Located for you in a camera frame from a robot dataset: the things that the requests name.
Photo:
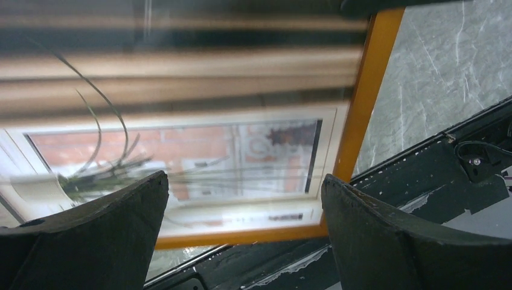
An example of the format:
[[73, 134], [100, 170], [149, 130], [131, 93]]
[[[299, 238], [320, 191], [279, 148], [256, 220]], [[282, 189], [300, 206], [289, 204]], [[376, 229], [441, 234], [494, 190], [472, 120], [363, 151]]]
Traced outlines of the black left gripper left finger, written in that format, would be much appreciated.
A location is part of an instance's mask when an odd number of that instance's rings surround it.
[[1, 228], [2, 289], [142, 289], [167, 206], [168, 176], [18, 227]]

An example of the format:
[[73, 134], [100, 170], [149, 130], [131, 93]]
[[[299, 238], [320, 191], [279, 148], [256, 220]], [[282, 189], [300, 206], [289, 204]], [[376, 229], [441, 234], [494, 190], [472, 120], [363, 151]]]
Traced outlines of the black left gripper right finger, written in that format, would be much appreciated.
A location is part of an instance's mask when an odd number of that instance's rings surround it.
[[511, 240], [426, 221], [333, 175], [322, 208], [343, 289], [510, 289]]

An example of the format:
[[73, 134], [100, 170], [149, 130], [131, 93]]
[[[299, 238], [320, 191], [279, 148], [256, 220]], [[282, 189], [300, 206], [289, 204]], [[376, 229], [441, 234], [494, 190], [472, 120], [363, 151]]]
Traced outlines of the glossy room photo print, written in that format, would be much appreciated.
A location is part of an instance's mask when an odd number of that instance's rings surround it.
[[1, 205], [162, 170], [163, 237], [318, 227], [368, 29], [339, 1], [2, 1]]

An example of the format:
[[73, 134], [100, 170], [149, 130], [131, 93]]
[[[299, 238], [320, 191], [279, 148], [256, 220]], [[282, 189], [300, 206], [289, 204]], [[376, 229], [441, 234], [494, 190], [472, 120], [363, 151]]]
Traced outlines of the wooden picture frame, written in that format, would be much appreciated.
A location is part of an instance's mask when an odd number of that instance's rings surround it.
[[[368, 123], [382, 84], [397, 33], [404, 15], [404, 8], [378, 12], [370, 20], [362, 63], [353, 91], [346, 129], [342, 134], [334, 165], [334, 176], [348, 182], [357, 163]], [[324, 218], [319, 225], [276, 228], [257, 231], [206, 234], [202, 236], [160, 237], [155, 248], [167, 250], [207, 245], [247, 245], [262, 242], [311, 239], [326, 237], [328, 228]]]

